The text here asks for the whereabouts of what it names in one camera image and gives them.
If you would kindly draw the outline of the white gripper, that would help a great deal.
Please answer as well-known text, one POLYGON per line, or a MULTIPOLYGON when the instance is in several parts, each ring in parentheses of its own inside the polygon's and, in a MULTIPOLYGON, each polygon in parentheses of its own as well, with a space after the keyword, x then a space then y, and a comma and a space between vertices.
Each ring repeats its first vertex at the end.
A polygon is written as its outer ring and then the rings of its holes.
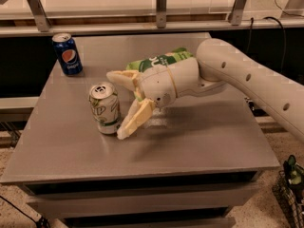
POLYGON ((120 128, 117 131, 119 140, 130 137, 141 125, 153 115, 156 107, 162 108, 172 104, 177 97, 172 75, 167 67, 151 67, 142 75, 138 70, 114 70, 106 73, 107 79, 130 91, 139 88, 145 98, 135 100, 129 108, 120 128))

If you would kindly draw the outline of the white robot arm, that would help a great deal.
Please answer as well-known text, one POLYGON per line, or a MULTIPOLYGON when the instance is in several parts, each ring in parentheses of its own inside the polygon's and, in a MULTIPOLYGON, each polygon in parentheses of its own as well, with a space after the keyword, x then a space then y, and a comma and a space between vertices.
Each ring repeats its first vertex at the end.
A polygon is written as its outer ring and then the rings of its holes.
POLYGON ((110 71, 106 77, 136 97, 118 130, 121 140, 147 122, 156 108, 171 105, 184 96, 212 95, 230 84, 304 141, 303 85, 257 63, 220 39, 204 40, 194 57, 169 66, 110 71))

